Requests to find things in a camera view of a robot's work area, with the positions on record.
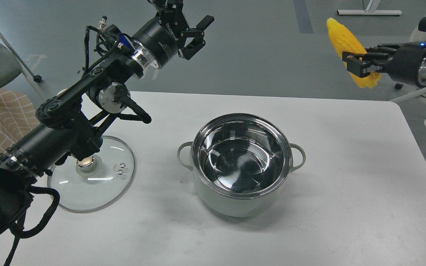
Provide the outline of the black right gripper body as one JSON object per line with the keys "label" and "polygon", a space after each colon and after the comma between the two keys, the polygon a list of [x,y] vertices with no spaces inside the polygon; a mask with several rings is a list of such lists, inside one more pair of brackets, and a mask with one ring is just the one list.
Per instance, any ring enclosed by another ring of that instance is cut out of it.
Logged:
{"label": "black right gripper body", "polygon": [[426,59],[426,42],[409,42],[400,46],[392,59],[383,66],[383,72],[404,85],[426,86],[426,74],[421,71]]}

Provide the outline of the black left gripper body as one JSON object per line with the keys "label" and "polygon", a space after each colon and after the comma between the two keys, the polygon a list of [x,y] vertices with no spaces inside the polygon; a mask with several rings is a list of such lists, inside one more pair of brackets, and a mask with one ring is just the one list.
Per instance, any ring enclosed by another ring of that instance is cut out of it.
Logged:
{"label": "black left gripper body", "polygon": [[148,2],[155,7],[156,15],[132,36],[132,40],[140,42],[153,56],[152,66],[161,69],[178,55],[180,33],[193,31],[183,14],[182,0]]}

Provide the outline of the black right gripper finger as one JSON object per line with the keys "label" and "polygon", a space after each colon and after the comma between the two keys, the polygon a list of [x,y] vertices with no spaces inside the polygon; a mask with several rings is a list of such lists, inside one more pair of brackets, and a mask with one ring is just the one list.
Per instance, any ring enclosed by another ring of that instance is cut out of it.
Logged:
{"label": "black right gripper finger", "polygon": [[376,46],[367,48],[366,51],[368,53],[386,53],[389,55],[394,55],[397,50],[400,48],[400,44],[378,44]]}
{"label": "black right gripper finger", "polygon": [[342,52],[342,61],[346,63],[346,70],[359,78],[368,77],[373,72],[382,73],[388,60],[389,54],[383,52],[365,54]]}

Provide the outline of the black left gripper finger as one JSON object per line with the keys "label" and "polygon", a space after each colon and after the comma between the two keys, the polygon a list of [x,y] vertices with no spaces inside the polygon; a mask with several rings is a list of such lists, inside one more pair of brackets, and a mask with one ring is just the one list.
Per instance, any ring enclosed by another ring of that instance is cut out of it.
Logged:
{"label": "black left gripper finger", "polygon": [[180,33],[178,55],[183,59],[191,59],[205,45],[205,33]]}
{"label": "black left gripper finger", "polygon": [[199,31],[206,30],[214,22],[214,17],[206,15],[197,25],[196,29]]}

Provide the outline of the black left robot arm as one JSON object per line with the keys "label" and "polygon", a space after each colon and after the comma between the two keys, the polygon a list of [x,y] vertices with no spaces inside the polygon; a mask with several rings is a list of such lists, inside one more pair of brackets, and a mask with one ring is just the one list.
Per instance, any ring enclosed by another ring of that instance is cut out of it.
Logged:
{"label": "black left robot arm", "polygon": [[191,59],[205,45],[204,31],[214,21],[206,15],[191,27],[182,0],[151,0],[155,16],[134,35],[115,25],[88,25],[81,79],[37,109],[40,125],[0,153],[0,234],[14,235],[5,265],[21,239],[39,234],[60,202],[56,189],[36,187],[37,177],[51,174],[68,156],[90,158],[102,146],[102,134],[116,119],[150,123],[152,118],[132,100],[126,81],[142,78],[153,66],[164,67],[175,55]]}

